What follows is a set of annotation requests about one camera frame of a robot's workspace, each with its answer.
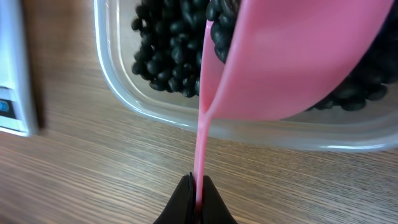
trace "wooden table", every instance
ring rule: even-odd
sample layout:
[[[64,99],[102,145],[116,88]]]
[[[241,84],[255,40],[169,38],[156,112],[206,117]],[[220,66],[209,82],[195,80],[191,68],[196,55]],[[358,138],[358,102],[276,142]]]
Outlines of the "wooden table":
[[[193,167],[195,135],[128,110],[105,84],[92,0],[25,0],[45,129],[0,134],[0,223],[152,223]],[[239,223],[398,223],[398,152],[298,152],[210,139]]]

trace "clear plastic container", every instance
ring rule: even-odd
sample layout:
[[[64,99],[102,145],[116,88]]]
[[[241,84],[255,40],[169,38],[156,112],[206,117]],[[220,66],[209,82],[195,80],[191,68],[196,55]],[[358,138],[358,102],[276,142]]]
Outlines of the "clear plastic container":
[[[141,39],[131,29],[140,0],[94,0],[95,34],[104,77],[130,109],[150,119],[196,131],[198,97],[157,92],[131,66]],[[210,136],[251,144],[318,151],[375,151],[398,144],[398,87],[355,112],[341,108],[303,112],[282,121],[215,120]]]

